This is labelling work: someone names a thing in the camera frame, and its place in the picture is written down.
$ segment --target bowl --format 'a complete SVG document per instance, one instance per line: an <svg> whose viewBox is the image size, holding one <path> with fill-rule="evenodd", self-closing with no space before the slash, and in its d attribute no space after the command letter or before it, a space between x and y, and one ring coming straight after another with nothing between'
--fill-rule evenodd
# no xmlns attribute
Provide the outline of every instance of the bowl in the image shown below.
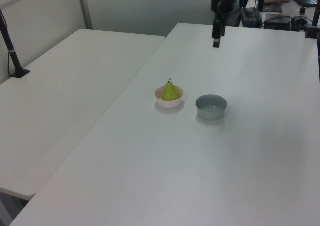
<svg viewBox="0 0 320 226"><path fill-rule="evenodd" d="M172 101L165 101L162 100L161 96L162 93L164 92L166 86L162 86L159 87L158 89L156 89L155 91L155 97L156 97L156 101L158 102L158 104L164 108L174 108L177 107L181 104L181 102L183 101L183 96L184 96L184 91L181 87L178 87L175 85L175 88L180 92L180 97L178 99L172 100Z"/></svg>
<svg viewBox="0 0 320 226"><path fill-rule="evenodd" d="M198 109L198 115L206 120L222 118L228 105L225 98L214 94L199 97L195 104Z"/></svg>

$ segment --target green pear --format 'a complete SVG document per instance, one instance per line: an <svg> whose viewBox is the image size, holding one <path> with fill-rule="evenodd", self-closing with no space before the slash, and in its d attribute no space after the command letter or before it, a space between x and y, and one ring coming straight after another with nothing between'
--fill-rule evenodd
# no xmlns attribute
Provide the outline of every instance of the green pear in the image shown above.
<svg viewBox="0 0 320 226"><path fill-rule="evenodd" d="M161 96L162 100L164 101L172 101L180 98L180 92L170 80L165 84L165 89Z"/></svg>

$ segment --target gray bowl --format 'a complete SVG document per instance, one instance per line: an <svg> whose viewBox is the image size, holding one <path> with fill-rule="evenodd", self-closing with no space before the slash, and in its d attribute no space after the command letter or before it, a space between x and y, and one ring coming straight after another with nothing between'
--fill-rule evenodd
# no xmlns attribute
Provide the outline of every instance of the gray bowl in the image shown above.
<svg viewBox="0 0 320 226"><path fill-rule="evenodd" d="M198 109L198 115L206 120L222 118L228 105L225 98L213 94L199 97L195 104Z"/></svg>

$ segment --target black box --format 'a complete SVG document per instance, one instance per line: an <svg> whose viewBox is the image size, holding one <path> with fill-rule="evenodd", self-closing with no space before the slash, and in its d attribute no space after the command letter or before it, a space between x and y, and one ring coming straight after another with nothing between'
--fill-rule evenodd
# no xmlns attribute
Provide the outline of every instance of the black box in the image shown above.
<svg viewBox="0 0 320 226"><path fill-rule="evenodd" d="M243 27L261 28L262 18L258 8L242 8L241 20Z"/></svg>
<svg viewBox="0 0 320 226"><path fill-rule="evenodd" d="M267 13L265 15L265 29L290 31L291 18L286 14Z"/></svg>

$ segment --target white bowl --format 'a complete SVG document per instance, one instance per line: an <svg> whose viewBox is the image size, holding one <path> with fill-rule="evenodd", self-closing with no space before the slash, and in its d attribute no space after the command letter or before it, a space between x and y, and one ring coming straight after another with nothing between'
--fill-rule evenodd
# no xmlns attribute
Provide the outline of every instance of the white bowl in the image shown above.
<svg viewBox="0 0 320 226"><path fill-rule="evenodd" d="M178 99L172 100L172 101L165 101L162 100L161 96L162 93L164 92L166 86L162 86L159 87L158 89L156 89L155 91L155 97L156 97L156 101L158 102L158 104L164 108L174 108L177 107L181 104L181 102L183 101L183 97L184 97L184 91L181 87L175 86L175 88L180 92L180 97Z"/></svg>

